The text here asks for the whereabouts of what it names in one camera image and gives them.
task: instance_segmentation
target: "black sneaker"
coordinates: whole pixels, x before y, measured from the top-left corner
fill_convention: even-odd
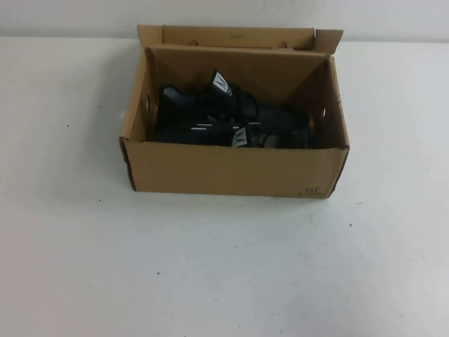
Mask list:
[[[306,114],[289,107],[277,107],[257,101],[239,86],[228,83],[217,70],[213,72],[210,96],[214,106],[227,111],[226,115],[235,121],[259,122],[273,132],[293,131],[309,125]]]
[[[218,121],[234,119],[241,121],[242,118],[237,118],[239,114],[237,114],[236,105],[230,106],[226,100],[222,99],[221,93],[224,86],[227,90],[229,89],[227,95],[232,95],[227,82],[225,80],[220,82],[223,86],[219,86],[218,83],[213,77],[200,93],[183,93],[174,86],[162,86],[159,89],[156,129],[161,130],[170,125],[204,120],[209,117]]]
[[[258,122],[235,131],[233,147],[263,147],[274,149],[318,149],[319,142],[309,128],[274,132],[261,127]]]
[[[232,146],[232,138],[241,123],[232,121],[187,121],[157,131],[152,142],[190,145]]]

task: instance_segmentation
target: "box flap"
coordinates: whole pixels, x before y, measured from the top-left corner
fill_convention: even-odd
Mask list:
[[[164,43],[203,47],[310,50],[314,45],[314,29],[166,26]]]
[[[138,25],[138,34],[142,48],[163,44],[164,26]]]
[[[314,51],[333,55],[342,39],[343,31],[338,29],[317,29]]]
[[[314,28],[189,27],[138,25],[143,48],[156,44],[227,48],[288,48],[333,54],[342,30]]]
[[[338,113],[338,121],[340,121],[340,127],[342,131],[340,134],[342,135],[342,148],[343,149],[349,149],[349,136],[348,131],[346,129],[346,123],[344,121],[344,114],[343,114],[343,106],[342,106],[342,99],[340,96],[340,87],[338,86],[338,78],[337,78],[337,68],[335,66],[335,59],[334,57],[329,58],[329,65],[330,65],[330,75],[331,75],[331,81],[332,81],[332,101],[335,106],[335,109]]]
[[[135,73],[133,90],[131,91],[131,98],[128,104],[128,110],[126,111],[125,117],[123,118],[123,123],[121,125],[120,137],[125,139],[131,139],[131,134],[133,131],[133,124],[135,121],[135,116],[139,109],[140,96],[142,92],[142,87],[144,85],[145,74],[147,67],[147,57],[145,51],[140,53],[138,69]]]
[[[136,191],[134,180],[133,180],[133,173],[131,171],[131,164],[130,164],[129,157],[128,157],[128,151],[126,150],[126,142],[128,142],[128,141],[129,140],[127,140],[124,137],[119,137],[120,150],[121,150],[121,153],[123,155],[123,160],[126,163],[126,168],[128,169],[129,183],[131,184],[131,187],[133,188],[133,190]]]

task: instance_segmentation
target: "cardboard box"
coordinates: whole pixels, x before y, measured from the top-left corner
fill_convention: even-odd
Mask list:
[[[119,138],[136,191],[328,198],[349,153],[332,54],[341,30],[138,26],[142,53]],[[322,150],[148,142],[161,84],[200,90],[218,68],[257,99],[313,114]]]

